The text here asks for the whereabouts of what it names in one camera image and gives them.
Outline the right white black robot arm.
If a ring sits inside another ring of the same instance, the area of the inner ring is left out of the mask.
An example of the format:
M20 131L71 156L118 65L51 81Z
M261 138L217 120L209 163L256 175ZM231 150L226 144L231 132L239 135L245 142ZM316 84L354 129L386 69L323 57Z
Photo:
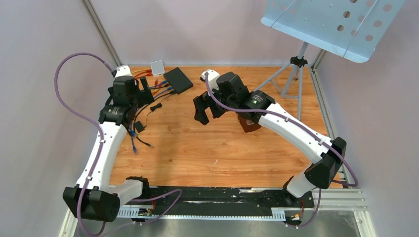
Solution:
M194 98L194 119L206 125L210 109L213 118L225 112L238 114L251 126L267 128L298 148L311 162L300 174L293 176L283 186L283 202L295 206L307 192L327 189L343 164L346 141L331 139L311 129L289 114L278 102L263 91L249 91L241 78L227 72L220 75L214 70L204 71L200 80L207 90Z

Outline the black network switch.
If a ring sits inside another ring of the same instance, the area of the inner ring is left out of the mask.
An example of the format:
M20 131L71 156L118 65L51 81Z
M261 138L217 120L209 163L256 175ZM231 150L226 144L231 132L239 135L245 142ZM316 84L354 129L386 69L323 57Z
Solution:
M182 72L179 67L176 67L164 75L165 80L170 84L176 94L181 94L193 87L193 83Z

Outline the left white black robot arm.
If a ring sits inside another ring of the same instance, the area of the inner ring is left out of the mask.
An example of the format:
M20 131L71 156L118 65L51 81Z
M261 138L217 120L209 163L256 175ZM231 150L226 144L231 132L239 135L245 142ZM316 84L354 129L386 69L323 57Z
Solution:
M153 102L154 98L145 77L116 77L108 91L110 96L99 113L101 132L84 172L74 187L64 189L63 199L75 217L113 222L121 206L133 199L139 204L151 199L147 178L129 176L113 188L109 181L117 152L137 109Z

